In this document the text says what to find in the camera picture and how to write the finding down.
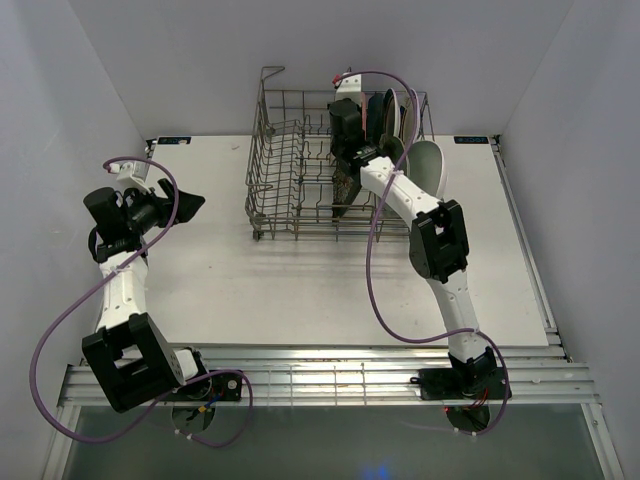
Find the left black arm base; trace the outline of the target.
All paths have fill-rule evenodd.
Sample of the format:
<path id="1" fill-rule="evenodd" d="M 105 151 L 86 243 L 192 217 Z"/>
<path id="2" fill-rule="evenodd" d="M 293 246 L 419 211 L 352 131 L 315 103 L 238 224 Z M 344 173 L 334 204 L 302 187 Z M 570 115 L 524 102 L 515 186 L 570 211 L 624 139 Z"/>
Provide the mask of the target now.
<path id="1" fill-rule="evenodd" d="M 238 402 L 242 399 L 244 379 L 239 371 L 216 370 L 215 375 L 170 393 L 165 400 L 170 402 Z"/>

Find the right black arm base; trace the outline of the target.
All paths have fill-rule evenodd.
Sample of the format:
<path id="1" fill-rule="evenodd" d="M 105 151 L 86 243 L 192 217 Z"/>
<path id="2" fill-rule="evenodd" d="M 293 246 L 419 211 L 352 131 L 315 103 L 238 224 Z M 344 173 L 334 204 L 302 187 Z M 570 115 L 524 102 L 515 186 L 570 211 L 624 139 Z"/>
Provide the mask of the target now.
<path id="1" fill-rule="evenodd" d="M 498 368 L 480 380 L 464 379 L 453 368 L 425 368 L 410 378 L 419 388 L 422 400 L 502 400 L 512 397 L 503 368 Z"/>

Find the pink polka dot plate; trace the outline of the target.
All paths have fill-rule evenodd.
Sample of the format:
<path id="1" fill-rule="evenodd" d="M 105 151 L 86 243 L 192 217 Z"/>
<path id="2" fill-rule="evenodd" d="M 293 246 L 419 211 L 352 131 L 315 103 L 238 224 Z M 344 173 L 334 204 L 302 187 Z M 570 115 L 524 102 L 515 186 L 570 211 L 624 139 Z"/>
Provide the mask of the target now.
<path id="1" fill-rule="evenodd" d="M 376 126 L 376 118 L 377 118 L 377 100 L 374 95 L 372 95 L 367 103 L 367 122 L 366 122 L 366 132 L 367 138 L 371 139 L 374 136 L 374 130 Z"/>

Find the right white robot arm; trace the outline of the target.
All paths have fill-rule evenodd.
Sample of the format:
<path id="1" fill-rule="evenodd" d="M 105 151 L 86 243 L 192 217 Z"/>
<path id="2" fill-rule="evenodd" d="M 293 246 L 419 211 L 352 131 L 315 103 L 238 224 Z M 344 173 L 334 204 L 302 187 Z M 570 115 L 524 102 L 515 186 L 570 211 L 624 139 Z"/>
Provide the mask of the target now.
<path id="1" fill-rule="evenodd" d="M 432 187 L 406 176 L 398 162 L 367 140 L 362 109 L 351 99 L 328 106 L 334 177 L 350 180 L 351 188 L 335 200 L 332 216 L 345 215 L 361 189 L 390 207 L 409 229 L 408 257 L 415 272 L 431 288 L 446 328 L 447 368 L 419 370 L 412 383 L 423 399 L 499 399 L 511 394 L 508 373 L 498 349 L 479 329 L 467 281 L 469 241 L 463 209 L 442 201 Z"/>

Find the white oval plate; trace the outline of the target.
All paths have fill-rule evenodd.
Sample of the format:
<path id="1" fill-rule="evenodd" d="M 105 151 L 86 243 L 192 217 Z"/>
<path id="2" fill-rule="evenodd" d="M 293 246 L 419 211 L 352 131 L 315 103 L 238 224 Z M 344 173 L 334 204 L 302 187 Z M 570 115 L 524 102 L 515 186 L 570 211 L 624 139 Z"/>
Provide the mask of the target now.
<path id="1" fill-rule="evenodd" d="M 444 197 L 447 169 L 441 148 L 433 141 L 414 143 L 408 153 L 408 178 L 435 198 Z"/>

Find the mint green flower plate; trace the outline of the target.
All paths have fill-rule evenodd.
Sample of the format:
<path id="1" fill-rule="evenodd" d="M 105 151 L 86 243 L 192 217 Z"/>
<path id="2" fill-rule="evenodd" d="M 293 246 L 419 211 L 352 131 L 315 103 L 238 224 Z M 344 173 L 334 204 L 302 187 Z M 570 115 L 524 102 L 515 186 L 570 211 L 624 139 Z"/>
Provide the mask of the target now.
<path id="1" fill-rule="evenodd" d="M 402 139 L 390 134 L 381 135 L 379 147 L 383 154 L 390 158 L 395 166 L 398 165 L 401 156 L 407 152 Z"/>

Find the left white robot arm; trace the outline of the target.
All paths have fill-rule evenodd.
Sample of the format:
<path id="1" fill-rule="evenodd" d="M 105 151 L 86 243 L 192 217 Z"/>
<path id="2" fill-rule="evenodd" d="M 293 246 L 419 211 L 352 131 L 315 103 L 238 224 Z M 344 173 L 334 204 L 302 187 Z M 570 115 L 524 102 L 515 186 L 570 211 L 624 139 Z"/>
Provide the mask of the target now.
<path id="1" fill-rule="evenodd" d="M 173 349 L 148 313 L 145 282 L 148 255 L 142 251 L 151 229 L 190 221 L 205 198 L 175 190 L 163 178 L 163 197 L 130 187 L 104 187 L 83 203 L 96 222 L 88 248 L 104 278 L 101 311 L 82 352 L 111 407 L 126 412 L 180 389 L 190 399 L 205 397 L 212 376 L 192 348 Z"/>

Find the dark teal square plate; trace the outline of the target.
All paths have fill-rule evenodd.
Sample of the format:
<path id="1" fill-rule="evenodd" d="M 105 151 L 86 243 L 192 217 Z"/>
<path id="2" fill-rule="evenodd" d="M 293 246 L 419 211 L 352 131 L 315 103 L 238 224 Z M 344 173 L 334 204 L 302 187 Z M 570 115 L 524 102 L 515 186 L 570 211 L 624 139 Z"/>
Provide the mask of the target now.
<path id="1" fill-rule="evenodd" d="M 378 144 L 382 135 L 386 131 L 385 115 L 386 115 L 386 100 L 385 95 L 377 92 L 371 98 L 372 113 L 371 118 L 373 120 L 372 127 L 372 139 L 373 142 Z"/>

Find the cream square floral plate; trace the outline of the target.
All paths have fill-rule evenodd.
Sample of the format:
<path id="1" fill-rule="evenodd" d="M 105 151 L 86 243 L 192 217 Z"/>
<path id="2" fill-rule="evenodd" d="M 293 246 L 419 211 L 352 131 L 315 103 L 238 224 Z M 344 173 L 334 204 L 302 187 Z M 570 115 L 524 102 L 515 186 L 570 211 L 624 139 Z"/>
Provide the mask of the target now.
<path id="1" fill-rule="evenodd" d="M 362 129 L 364 132 L 364 138 L 366 142 L 371 141 L 371 133 L 368 122 L 368 99 L 364 92 L 361 92 L 361 117 L 362 117 Z"/>

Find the dark square floral plate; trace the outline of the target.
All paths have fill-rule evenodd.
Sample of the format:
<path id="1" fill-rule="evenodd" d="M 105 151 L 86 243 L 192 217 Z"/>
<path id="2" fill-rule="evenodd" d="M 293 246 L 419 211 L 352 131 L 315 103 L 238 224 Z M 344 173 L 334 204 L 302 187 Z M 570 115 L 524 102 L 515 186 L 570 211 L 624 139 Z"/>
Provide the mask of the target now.
<path id="1" fill-rule="evenodd" d="M 348 211 L 362 188 L 358 168 L 337 159 L 332 176 L 332 217 L 341 218 Z"/>

